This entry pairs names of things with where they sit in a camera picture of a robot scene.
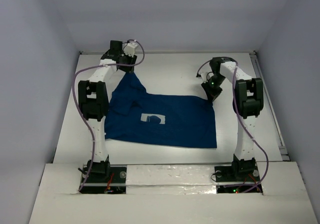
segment white table surface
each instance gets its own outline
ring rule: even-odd
[[[30,224],[317,223],[295,162],[270,163],[268,174],[261,183],[263,195],[155,194],[157,192],[154,191],[115,195],[79,194],[79,166],[74,163],[53,163],[45,166]],[[266,164],[258,162],[258,168],[264,172]],[[188,182],[198,182],[199,175],[201,173],[190,176]],[[209,173],[205,176],[207,180],[210,179]],[[137,182],[142,176],[132,175],[131,178],[136,178]],[[172,186],[162,187],[169,190]]]
[[[174,53],[147,54],[145,61],[135,68],[135,73],[150,94],[193,95],[206,99],[201,79],[196,72],[201,64],[212,57],[229,56],[238,61],[239,67],[255,77],[248,53]],[[76,70],[99,64],[101,55],[80,55]],[[210,71],[209,65],[203,71]],[[95,70],[81,73],[76,83],[86,80]],[[107,83],[109,100],[124,72],[117,71]],[[214,101],[216,123],[216,149],[181,148],[126,141],[106,140],[112,165],[124,164],[192,164],[229,163],[237,143],[238,122],[232,108],[232,85],[225,80],[223,91]],[[264,96],[264,108],[257,119],[255,138],[266,150],[270,161],[282,161],[279,151],[280,138],[274,119]],[[86,163],[91,158],[90,134],[82,122],[70,95],[54,157],[54,163]],[[255,146],[255,159],[265,161],[263,153]]]

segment cloth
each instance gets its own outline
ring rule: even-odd
[[[217,148],[212,103],[197,96],[149,94],[126,73],[112,93],[106,139],[184,148]]]

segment white floor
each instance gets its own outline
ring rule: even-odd
[[[147,54],[145,61],[135,68],[141,83],[151,94],[193,95],[206,98],[201,87],[201,79],[196,72],[201,64],[212,57],[229,56],[239,62],[239,67],[255,77],[255,71],[248,53],[183,53],[183,54]],[[81,55],[77,71],[99,64],[101,55]],[[210,70],[209,65],[203,70]],[[95,70],[79,75],[86,80]],[[107,91],[109,99],[124,72],[115,73]],[[221,85],[223,92],[214,102],[217,149],[181,148],[171,146],[148,145],[133,142],[106,140],[112,165],[124,164],[192,164],[192,163],[228,163],[233,160],[237,142],[237,117],[232,108],[232,85],[225,80]],[[256,140],[266,150],[270,161],[282,161],[279,151],[280,138],[268,104],[264,100],[255,128]],[[90,159],[92,143],[90,135],[76,110],[70,96],[57,145],[54,163],[84,164]],[[263,153],[255,147],[257,161],[265,161]]]

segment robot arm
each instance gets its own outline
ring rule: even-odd
[[[226,78],[230,83],[233,83],[236,62],[229,57],[214,57],[209,65],[213,76],[207,79],[208,72],[201,73],[203,80],[201,85],[207,94],[208,100],[214,101],[222,92],[220,85]],[[252,78],[243,70],[237,68],[235,79],[235,100],[240,116],[237,119],[237,144],[231,165],[232,169],[226,171],[227,173],[225,174],[234,175],[236,179],[239,179],[251,174],[255,170],[256,164],[254,142],[240,122],[252,134],[255,129],[256,119],[264,107],[264,99],[263,82],[260,78]]]
[[[87,80],[78,83],[79,109],[95,138],[93,159],[83,170],[79,169],[84,175],[90,172],[90,182],[105,183],[110,178],[109,153],[105,144],[105,119],[109,111],[107,83],[117,69],[133,72],[137,47],[135,42],[128,41],[123,48],[122,41],[110,41],[110,49],[100,59],[101,67]]]

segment white wall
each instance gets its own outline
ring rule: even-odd
[[[288,0],[258,58],[285,145],[320,220],[320,0]]]
[[[53,0],[0,0],[1,224],[29,222],[78,56]]]
[[[55,0],[82,51],[129,37],[148,51],[253,51],[286,0]]]

